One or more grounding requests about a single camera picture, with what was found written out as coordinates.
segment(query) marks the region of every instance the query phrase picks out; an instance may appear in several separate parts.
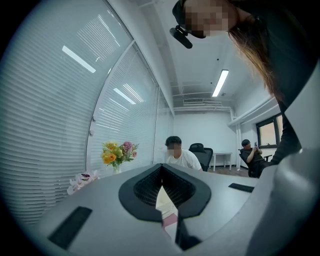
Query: white sleeve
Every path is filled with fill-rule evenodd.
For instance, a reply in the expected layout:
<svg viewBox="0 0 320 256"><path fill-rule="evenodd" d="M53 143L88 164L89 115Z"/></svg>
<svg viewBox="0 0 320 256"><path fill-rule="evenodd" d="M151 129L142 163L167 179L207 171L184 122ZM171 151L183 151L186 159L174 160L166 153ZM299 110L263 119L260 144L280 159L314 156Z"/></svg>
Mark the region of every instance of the white sleeve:
<svg viewBox="0 0 320 256"><path fill-rule="evenodd" d="M198 158L192 152L190 152L188 154L188 162L190 164L190 168L192 168L192 169L195 169L195 170L199 171L202 168Z"/></svg>

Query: white blinds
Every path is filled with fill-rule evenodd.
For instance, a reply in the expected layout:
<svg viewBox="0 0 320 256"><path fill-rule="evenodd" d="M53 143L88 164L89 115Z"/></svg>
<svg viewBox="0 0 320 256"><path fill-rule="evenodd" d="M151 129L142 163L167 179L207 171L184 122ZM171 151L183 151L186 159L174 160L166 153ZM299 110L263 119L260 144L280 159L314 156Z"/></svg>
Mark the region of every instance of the white blinds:
<svg viewBox="0 0 320 256"><path fill-rule="evenodd" d="M16 217L34 224L85 171L92 113L130 42L102 0L44 1L16 32L0 64L1 190Z"/></svg>
<svg viewBox="0 0 320 256"><path fill-rule="evenodd" d="M88 138L91 170L106 168L100 154L102 143L130 141L138 144L137 157L122 164L122 171L153 162L158 87L132 45L105 83L106 90L94 111L94 135Z"/></svg>
<svg viewBox="0 0 320 256"><path fill-rule="evenodd" d="M165 143L169 134L169 113L169 106L162 91L160 90L158 97L154 137L154 164L165 163L166 160L167 147L165 146Z"/></svg>

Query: long hair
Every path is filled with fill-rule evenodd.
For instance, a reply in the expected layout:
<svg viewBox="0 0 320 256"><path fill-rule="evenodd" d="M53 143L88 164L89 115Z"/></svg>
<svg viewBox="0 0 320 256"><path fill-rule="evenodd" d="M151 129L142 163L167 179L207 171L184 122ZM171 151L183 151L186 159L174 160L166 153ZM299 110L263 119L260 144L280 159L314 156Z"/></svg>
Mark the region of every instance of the long hair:
<svg viewBox="0 0 320 256"><path fill-rule="evenodd" d="M229 29L228 35L258 71L268 92L281 100L282 95L276 86L268 58L268 31L263 21L249 16L245 21L238 22Z"/></svg>

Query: black jacket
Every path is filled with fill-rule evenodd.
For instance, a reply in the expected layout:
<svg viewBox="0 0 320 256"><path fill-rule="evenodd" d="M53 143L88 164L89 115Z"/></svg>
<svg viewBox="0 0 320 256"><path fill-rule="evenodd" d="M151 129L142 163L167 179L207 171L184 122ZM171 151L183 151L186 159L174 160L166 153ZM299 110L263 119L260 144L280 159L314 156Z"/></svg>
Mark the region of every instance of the black jacket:
<svg viewBox="0 0 320 256"><path fill-rule="evenodd" d="M270 163L277 165L284 157L301 147L285 111L307 83L316 66L318 54L300 22L285 7L257 1L233 4L258 17L266 28L272 75L283 95L278 100L283 122L282 137Z"/></svg>

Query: yellow flower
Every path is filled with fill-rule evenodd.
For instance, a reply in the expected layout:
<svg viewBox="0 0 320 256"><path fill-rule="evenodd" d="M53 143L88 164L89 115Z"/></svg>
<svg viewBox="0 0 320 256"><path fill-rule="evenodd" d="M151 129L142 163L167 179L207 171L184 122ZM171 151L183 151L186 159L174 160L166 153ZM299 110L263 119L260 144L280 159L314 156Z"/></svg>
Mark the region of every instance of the yellow flower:
<svg viewBox="0 0 320 256"><path fill-rule="evenodd" d="M109 154L105 154L102 159L103 159L103 163L105 165L108 165L113 161L115 161L117 159L117 156L115 154L109 153Z"/></svg>

